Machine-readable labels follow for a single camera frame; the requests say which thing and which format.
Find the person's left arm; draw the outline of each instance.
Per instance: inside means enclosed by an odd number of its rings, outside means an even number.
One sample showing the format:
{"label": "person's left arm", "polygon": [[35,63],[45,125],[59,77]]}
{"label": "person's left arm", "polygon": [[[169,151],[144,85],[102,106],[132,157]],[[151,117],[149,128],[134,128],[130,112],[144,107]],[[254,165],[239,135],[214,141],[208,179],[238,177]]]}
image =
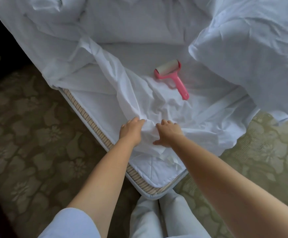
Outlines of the person's left arm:
{"label": "person's left arm", "polygon": [[144,122],[144,119],[135,117],[122,125],[118,142],[96,165],[83,188],[67,206],[89,215],[102,238],[107,237],[127,163],[133,148],[141,141]]}

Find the hand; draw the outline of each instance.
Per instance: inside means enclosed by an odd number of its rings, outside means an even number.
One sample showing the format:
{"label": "hand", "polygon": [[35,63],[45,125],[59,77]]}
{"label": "hand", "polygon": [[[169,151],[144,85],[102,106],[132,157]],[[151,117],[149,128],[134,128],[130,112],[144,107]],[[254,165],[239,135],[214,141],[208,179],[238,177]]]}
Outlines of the hand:
{"label": "hand", "polygon": [[123,124],[120,129],[119,139],[127,139],[134,147],[138,145],[141,142],[141,130],[145,121],[145,119],[140,120],[138,117],[135,117],[126,124]]}
{"label": "hand", "polygon": [[156,128],[159,133],[159,140],[153,142],[154,145],[162,145],[166,148],[170,147],[170,142],[174,136],[183,135],[181,127],[178,124],[174,124],[172,121],[162,120],[161,124],[156,124]]}

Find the pink handle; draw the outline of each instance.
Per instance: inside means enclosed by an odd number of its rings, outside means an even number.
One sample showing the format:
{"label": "pink handle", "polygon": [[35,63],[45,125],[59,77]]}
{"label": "pink handle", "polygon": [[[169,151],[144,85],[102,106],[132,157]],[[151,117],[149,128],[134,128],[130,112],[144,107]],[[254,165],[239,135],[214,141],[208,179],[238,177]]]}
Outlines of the pink handle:
{"label": "pink handle", "polygon": [[184,84],[182,83],[180,78],[177,75],[176,76],[172,76],[171,78],[175,82],[176,87],[178,89],[178,92],[183,97],[183,100],[188,100],[189,99],[189,93],[186,90],[186,87],[184,86]]}

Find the lint roller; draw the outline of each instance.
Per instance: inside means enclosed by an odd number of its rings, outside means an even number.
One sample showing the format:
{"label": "lint roller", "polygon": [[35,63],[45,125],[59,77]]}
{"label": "lint roller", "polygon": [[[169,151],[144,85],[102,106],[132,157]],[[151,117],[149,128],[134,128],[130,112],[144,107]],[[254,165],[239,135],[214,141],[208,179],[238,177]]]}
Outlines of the lint roller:
{"label": "lint roller", "polygon": [[158,79],[171,78],[175,82],[176,88],[178,89],[180,95],[183,97],[183,100],[188,100],[189,93],[187,92],[186,87],[178,77],[177,72],[180,69],[181,63],[177,59],[175,59],[156,68],[154,70],[154,75]]}

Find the leg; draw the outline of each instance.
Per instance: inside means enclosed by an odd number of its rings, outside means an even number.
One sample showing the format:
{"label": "leg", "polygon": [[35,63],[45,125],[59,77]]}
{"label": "leg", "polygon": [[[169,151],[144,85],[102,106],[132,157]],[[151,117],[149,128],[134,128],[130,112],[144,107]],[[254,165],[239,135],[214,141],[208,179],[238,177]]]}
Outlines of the leg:
{"label": "leg", "polygon": [[130,238],[163,238],[157,200],[146,200],[143,196],[131,214]]}
{"label": "leg", "polygon": [[197,235],[211,238],[191,212],[185,198],[171,190],[159,199],[168,236]]}

